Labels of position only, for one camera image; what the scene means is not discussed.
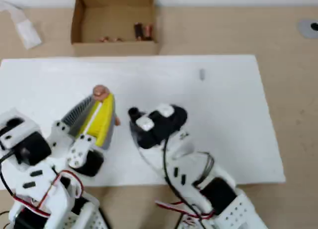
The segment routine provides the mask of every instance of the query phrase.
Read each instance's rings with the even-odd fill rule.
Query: small object
[[[114,42],[123,42],[123,39],[122,38],[116,38],[116,39],[114,39]]]
[[[135,23],[134,29],[136,40],[142,41],[144,39],[143,24],[141,24],[140,22]]]
[[[205,80],[205,69],[200,69],[199,70],[199,76],[200,76],[200,80],[201,81]]]
[[[298,30],[308,39],[318,39],[318,20],[302,19],[298,23]]]
[[[102,37],[102,38],[99,39],[99,42],[100,42],[100,43],[110,42],[110,41],[109,41],[109,37],[108,37],[108,36]]]
[[[153,25],[149,24],[145,27],[145,40],[152,41],[153,39]]]

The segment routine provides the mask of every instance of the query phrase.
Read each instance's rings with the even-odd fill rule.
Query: white bracket
[[[82,134],[69,150],[67,162],[72,168],[80,168],[86,163],[86,157],[95,145],[96,138]]]

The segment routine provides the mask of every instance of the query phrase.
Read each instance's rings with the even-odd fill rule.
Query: round object
[[[298,23],[300,33],[308,39],[318,39],[318,20],[302,19]]]

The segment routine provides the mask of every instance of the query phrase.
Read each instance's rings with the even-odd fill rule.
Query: battery
[[[144,39],[143,24],[141,24],[140,22],[135,23],[134,29],[136,40],[142,41]]]
[[[151,24],[145,27],[145,40],[152,41],[153,39],[153,26]]]

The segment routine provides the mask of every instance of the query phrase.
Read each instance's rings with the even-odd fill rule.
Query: red cable
[[[45,195],[44,195],[43,198],[41,199],[41,201],[40,201],[40,203],[39,203],[38,206],[34,207],[32,204],[26,202],[25,200],[23,200],[23,199],[21,199],[21,198],[18,198],[15,194],[14,194],[13,198],[14,198],[15,200],[17,200],[18,202],[24,204],[25,206],[30,207],[30,208],[31,208],[32,210],[34,210],[36,213],[41,214],[41,215],[43,215],[43,216],[45,216],[45,217],[49,217],[51,214],[48,214],[48,213],[46,213],[46,212],[40,210],[39,208],[42,206],[42,203],[43,203],[43,202],[45,201],[45,199],[47,198],[48,193],[49,193],[51,187],[52,187],[52,186],[54,185],[54,183],[60,178],[60,175],[61,175],[62,172],[63,172],[63,173],[68,173],[68,174],[70,174],[71,176],[73,176],[73,177],[79,182],[79,184],[80,184],[80,189],[81,189],[81,192],[80,192],[79,197],[81,197],[82,194],[83,194],[83,191],[84,191],[84,186],[83,186],[81,180],[80,180],[73,172],[71,172],[71,171],[69,171],[69,170],[62,170],[62,171],[59,172],[59,174],[55,177],[55,179],[54,179],[53,182],[51,183],[49,189],[47,190],[47,192],[45,193]]]
[[[157,204],[157,206],[159,206],[161,208],[164,208],[164,209],[171,210],[171,211],[175,211],[175,212],[178,212],[178,213],[183,213],[183,214],[186,214],[186,215],[188,215],[190,217],[193,217],[193,218],[199,218],[197,215],[188,213],[188,212],[186,212],[184,210],[181,210],[181,209],[171,208],[171,207],[168,207],[168,206],[165,206],[165,205],[162,205],[162,204]],[[214,211],[212,211],[210,214],[202,214],[202,215],[205,215],[206,217],[202,217],[201,219],[208,220],[214,215]]]

